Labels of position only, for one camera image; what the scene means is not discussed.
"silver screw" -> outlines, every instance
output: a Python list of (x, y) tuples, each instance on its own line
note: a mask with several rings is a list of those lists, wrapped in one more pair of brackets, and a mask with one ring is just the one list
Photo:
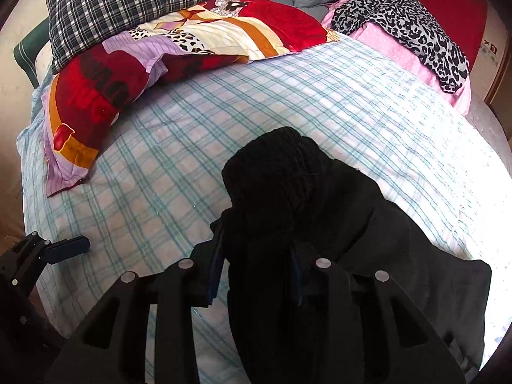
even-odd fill
[(379, 270), (375, 272), (375, 278), (380, 282), (387, 282), (389, 280), (389, 274), (387, 271)]
[(125, 273), (122, 273), (122, 274), (121, 274), (121, 281), (122, 281), (123, 283), (131, 283), (132, 281), (134, 281), (134, 280), (135, 280), (135, 277), (136, 277), (136, 276), (137, 276), (137, 275), (136, 275), (134, 272), (132, 272), (132, 271), (126, 271)]
[(183, 270), (188, 270), (194, 266), (194, 262), (191, 259), (183, 259), (178, 263), (178, 266)]
[(315, 264), (318, 268), (329, 268), (332, 263), (329, 259), (318, 259)]

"leopard print fabric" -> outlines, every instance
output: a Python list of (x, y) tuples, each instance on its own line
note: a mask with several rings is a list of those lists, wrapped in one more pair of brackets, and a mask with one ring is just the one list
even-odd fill
[(331, 29), (349, 35), (363, 24), (382, 27), (434, 72), (446, 93), (455, 93), (469, 75), (469, 61), (418, 0), (349, 0), (334, 11)]
[[(129, 33), (132, 39), (135, 41), (145, 37), (154, 36), (147, 30), (139, 27), (129, 30)], [(203, 43), (201, 43), (201, 41), (196, 36), (194, 36), (192, 33), (184, 32), (179, 28), (171, 30), (167, 33), (163, 33), (160, 36), (164, 36), (172, 40), (172, 42), (176, 43), (176, 45), (178, 45), (186, 52), (194, 53), (196, 55), (214, 55), (214, 52), (206, 49)]]

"pink blanket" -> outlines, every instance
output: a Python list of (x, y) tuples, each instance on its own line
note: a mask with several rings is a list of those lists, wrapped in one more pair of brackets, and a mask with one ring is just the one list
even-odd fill
[[(322, 21), (322, 26), (328, 28), (334, 15), (334, 10), (340, 7), (344, 2), (349, 0), (339, 0), (329, 6), (329, 12)], [(430, 88), (434, 89), (442, 98), (448, 101), (452, 107), (460, 114), (465, 116), (469, 111), (471, 102), (471, 86), (469, 76), (465, 80), (464, 85), (456, 93), (445, 93), (439, 85), (439, 79), (435, 73), (424, 66), (414, 53), (403, 47), (395, 38), (386, 33), (380, 26), (373, 23), (366, 23), (350, 37), (362, 42), (376, 51), (386, 55), (391, 60), (398, 63), (402, 68), (408, 70), (418, 79), (426, 83)]]

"white and blue checkered sheet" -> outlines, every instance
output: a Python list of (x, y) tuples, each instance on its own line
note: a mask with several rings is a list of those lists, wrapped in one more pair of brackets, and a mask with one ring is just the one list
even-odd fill
[[(291, 126), (374, 179), (436, 246), (490, 264), (489, 358), (512, 320), (512, 179), (436, 92), (362, 43), (340, 38), (157, 84), (113, 126), (90, 180), (51, 198), (44, 194), (43, 117), (36, 115), (17, 141), (26, 231), (91, 241), (89, 253), (48, 266), (38, 281), (58, 330), (71, 334), (121, 273), (162, 271), (211, 238), (209, 223), (230, 206), (221, 178), (226, 161), (261, 134)], [(213, 307), (193, 312), (204, 383), (247, 382), (229, 332), (225, 274)], [(153, 314), (149, 342), (154, 326)], [(151, 345), (147, 352), (150, 377)]]

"black and white plaid pillow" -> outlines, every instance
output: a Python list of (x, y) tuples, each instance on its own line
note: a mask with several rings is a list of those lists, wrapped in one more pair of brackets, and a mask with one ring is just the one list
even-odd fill
[(46, 0), (53, 73), (108, 37), (204, 0)]

